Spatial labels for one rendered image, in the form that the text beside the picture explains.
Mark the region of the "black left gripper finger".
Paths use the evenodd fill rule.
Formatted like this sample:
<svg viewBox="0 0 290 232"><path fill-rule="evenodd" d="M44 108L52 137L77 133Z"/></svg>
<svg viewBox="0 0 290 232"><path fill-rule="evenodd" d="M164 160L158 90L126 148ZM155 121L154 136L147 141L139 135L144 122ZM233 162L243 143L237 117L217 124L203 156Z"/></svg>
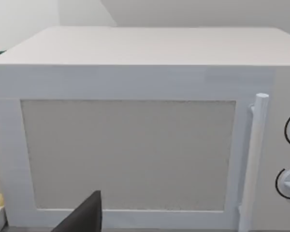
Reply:
<svg viewBox="0 0 290 232"><path fill-rule="evenodd" d="M102 232L101 191L94 191L51 232Z"/></svg>

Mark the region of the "pale microwave door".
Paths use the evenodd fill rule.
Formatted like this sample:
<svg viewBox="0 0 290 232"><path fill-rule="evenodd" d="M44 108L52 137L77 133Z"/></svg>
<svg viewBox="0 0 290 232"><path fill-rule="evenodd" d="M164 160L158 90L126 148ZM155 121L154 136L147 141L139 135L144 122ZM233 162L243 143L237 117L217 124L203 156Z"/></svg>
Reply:
<svg viewBox="0 0 290 232"><path fill-rule="evenodd" d="M109 229L237 228L258 66L0 65L0 181L15 227L93 191Z"/></svg>

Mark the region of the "pale microwave oven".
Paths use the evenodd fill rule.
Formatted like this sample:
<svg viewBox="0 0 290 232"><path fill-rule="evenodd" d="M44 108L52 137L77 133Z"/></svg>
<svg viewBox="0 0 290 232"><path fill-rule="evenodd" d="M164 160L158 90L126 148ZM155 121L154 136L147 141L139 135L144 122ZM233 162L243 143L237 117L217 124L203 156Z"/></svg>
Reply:
<svg viewBox="0 0 290 232"><path fill-rule="evenodd" d="M290 117L290 35L286 32L274 28L54 27L8 49L0 55L0 65L272 68L273 84L267 93L269 103L250 231L290 231L290 200L282 198L275 189L278 173L290 169L290 144L284 137L285 123ZM249 140L251 110L250 114L246 129ZM245 146L246 157L239 185L238 223L248 151L249 142ZM238 232L238 224L232 230L145 230Z"/></svg>

